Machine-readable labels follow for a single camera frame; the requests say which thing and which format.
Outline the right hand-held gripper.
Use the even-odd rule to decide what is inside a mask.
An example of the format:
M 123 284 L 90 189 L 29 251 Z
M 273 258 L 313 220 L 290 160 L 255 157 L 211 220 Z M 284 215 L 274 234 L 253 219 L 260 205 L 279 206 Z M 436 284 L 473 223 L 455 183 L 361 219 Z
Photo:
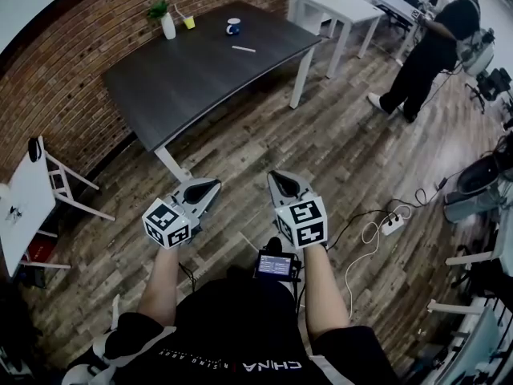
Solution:
M 324 245 L 328 218 L 324 202 L 310 183 L 292 172 L 272 170 L 267 175 L 277 228 L 295 249 Z

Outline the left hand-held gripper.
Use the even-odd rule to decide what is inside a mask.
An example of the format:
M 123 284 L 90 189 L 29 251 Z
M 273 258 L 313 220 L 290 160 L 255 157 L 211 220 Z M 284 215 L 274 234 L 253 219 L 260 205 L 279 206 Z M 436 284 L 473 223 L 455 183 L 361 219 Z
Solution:
M 201 231 L 201 217 L 219 196 L 221 181 L 197 178 L 181 183 L 164 198 L 156 198 L 142 216 L 146 234 L 164 249 L 178 247 Z

